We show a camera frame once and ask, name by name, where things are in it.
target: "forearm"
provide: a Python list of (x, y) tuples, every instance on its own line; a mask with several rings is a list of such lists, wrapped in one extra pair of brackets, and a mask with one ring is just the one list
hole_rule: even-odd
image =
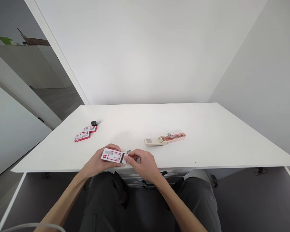
[(157, 178), (157, 181), (154, 184), (170, 207), (182, 232), (207, 231), (185, 203), (177, 196), (163, 176)]
[[(67, 189), (63, 192), (56, 204), (46, 214), (41, 223), (51, 223), (59, 226), (63, 226), (69, 212), (77, 199), (80, 191), (82, 190), (87, 178), (84, 178), (82, 173), (79, 172), (71, 181)], [(51, 232), (57, 231), (54, 228), (38, 227), (35, 232)]]

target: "green object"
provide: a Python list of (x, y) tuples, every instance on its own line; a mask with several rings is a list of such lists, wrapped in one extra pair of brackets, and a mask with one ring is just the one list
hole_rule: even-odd
[(2, 36), (0, 36), (0, 39), (4, 44), (9, 44), (9, 45), (11, 45), (11, 41), (13, 41), (8, 37), (2, 37)]

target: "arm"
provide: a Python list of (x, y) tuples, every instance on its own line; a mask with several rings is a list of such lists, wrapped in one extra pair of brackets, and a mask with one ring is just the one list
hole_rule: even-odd
[[(140, 163), (136, 162), (138, 157), (141, 157)], [(190, 209), (177, 196), (166, 179), (161, 175), (155, 158), (151, 153), (136, 149), (130, 152), (129, 156), (125, 157), (125, 160), (141, 177), (150, 181), (157, 187), (170, 207), (182, 232), (207, 232)]]
[[(108, 169), (119, 167), (120, 164), (104, 161), (101, 159), (105, 147), (97, 150), (97, 152), (90, 158), (90, 160), (85, 164), (82, 170), (76, 174), (72, 182), (69, 184), (67, 189), (63, 192), (59, 200), (50, 209), (50, 211), (43, 218), (41, 223), (52, 223), (59, 226), (63, 226), (75, 200), (77, 199), (81, 189), (86, 183), (87, 179), (93, 177), (100, 172)], [(114, 144), (109, 144), (106, 148), (121, 151), (120, 148)], [(53, 232), (57, 229), (49, 227), (38, 227), (35, 232)]]

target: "doorway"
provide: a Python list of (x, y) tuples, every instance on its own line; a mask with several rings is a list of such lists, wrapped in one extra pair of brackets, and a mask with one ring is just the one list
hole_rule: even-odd
[(0, 0), (0, 57), (62, 121), (84, 105), (24, 0)]

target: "white cable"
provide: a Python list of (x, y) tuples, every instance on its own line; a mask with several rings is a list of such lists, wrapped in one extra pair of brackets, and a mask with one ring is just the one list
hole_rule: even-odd
[(65, 232), (65, 230), (61, 226), (50, 224), (50, 223), (26, 223), (26, 224), (18, 225), (18, 226), (15, 226), (6, 230), (1, 230), (0, 232), (12, 232), (12, 231), (22, 229), (22, 228), (27, 228), (27, 227), (52, 227), (52, 228), (60, 230), (61, 232)]

